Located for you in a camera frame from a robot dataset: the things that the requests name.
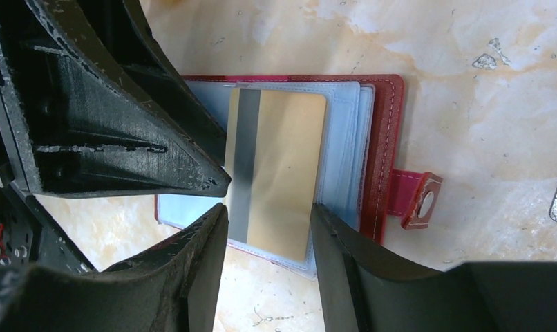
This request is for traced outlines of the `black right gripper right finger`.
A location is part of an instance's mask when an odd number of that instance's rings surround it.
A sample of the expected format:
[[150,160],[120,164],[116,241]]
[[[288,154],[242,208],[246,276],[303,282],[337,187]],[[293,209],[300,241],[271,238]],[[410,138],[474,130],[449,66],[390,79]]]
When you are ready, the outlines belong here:
[[557,262],[405,259],[322,204],[311,217],[327,331],[557,331]]

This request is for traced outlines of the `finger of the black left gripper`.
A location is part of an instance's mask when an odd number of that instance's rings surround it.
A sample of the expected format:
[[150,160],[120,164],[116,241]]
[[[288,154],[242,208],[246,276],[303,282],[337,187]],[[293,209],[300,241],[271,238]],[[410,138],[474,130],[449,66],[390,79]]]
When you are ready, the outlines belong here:
[[0,83],[31,194],[221,197],[230,177],[116,62],[79,1],[0,1]]
[[191,92],[154,39],[140,2],[81,0],[78,4],[124,72],[222,165],[225,130]]

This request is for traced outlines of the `red leather card holder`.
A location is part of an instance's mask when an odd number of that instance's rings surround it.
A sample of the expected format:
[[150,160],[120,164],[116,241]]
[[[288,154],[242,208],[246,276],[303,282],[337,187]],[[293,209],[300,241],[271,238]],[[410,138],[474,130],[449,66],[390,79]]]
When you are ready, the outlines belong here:
[[[229,99],[234,88],[324,95],[328,109],[313,203],[325,205],[348,226],[375,243],[383,241],[389,215],[401,217],[403,227],[408,229],[426,227],[442,181],[429,172],[394,168],[404,97],[404,81],[400,76],[191,76],[187,83],[226,132]],[[226,195],[217,198],[159,194],[155,198],[155,217],[159,223],[183,229],[215,204],[226,205]],[[311,214],[304,261],[288,260],[248,248],[231,240],[229,233],[227,242],[237,250],[307,278],[314,279],[317,275]]]

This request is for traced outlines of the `gold card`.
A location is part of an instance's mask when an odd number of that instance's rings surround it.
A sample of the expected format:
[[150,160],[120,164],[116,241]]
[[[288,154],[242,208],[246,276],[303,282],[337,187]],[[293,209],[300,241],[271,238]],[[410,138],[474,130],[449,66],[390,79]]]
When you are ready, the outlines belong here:
[[225,152],[231,240],[306,259],[327,109],[321,94],[232,89]]

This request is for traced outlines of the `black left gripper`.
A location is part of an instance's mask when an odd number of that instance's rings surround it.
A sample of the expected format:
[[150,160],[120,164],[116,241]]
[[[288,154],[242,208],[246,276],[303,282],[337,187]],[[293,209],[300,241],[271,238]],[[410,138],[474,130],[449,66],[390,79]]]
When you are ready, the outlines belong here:
[[14,136],[5,118],[0,83],[0,265],[36,263],[67,273],[94,265],[19,178]]

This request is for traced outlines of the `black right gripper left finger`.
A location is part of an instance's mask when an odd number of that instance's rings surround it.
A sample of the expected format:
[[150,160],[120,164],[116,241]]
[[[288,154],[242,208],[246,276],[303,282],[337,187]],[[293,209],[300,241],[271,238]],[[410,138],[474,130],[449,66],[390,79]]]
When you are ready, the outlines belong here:
[[100,273],[0,266],[0,331],[211,331],[228,225],[216,204]]

